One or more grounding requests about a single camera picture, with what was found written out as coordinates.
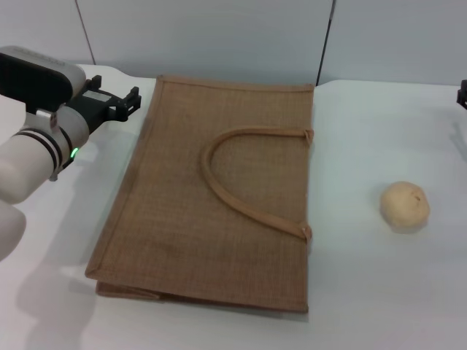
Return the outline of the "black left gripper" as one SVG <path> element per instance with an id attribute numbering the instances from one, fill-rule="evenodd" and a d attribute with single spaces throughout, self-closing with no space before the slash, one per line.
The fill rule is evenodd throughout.
<path id="1" fill-rule="evenodd" d="M 129 94 L 119 99 L 117 96 L 101 92 L 101 75 L 87 79 L 81 91 L 69 101 L 69 107 L 78 112 L 88 126 L 89 134 L 109 121 L 127 121 L 141 107 L 142 97 L 139 88 L 133 87 Z M 86 93 L 98 93 L 104 100 L 87 97 Z"/>

